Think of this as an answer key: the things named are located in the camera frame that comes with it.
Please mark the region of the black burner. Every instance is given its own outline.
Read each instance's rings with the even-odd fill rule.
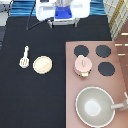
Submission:
[[[89,50],[88,50],[88,48],[87,48],[86,46],[84,46],[84,45],[78,45],[78,46],[76,46],[75,49],[74,49],[74,54],[75,54],[76,56],[83,55],[83,56],[86,57],[86,56],[88,55],[88,53],[89,53]]]
[[[103,76],[112,76],[115,72],[114,66],[109,62],[100,63],[98,70]]]
[[[96,54],[100,57],[108,57],[111,54],[111,49],[106,45],[99,45],[96,48]]]

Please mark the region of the beige plate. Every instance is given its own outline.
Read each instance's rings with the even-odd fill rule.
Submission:
[[[52,68],[52,60],[47,56],[38,57],[33,63],[34,70],[39,74],[45,74]]]

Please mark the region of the bowl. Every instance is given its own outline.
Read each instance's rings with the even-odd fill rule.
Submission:
[[[76,98],[78,117],[91,127],[105,127],[114,118],[115,110],[112,97],[99,87],[87,87]]]

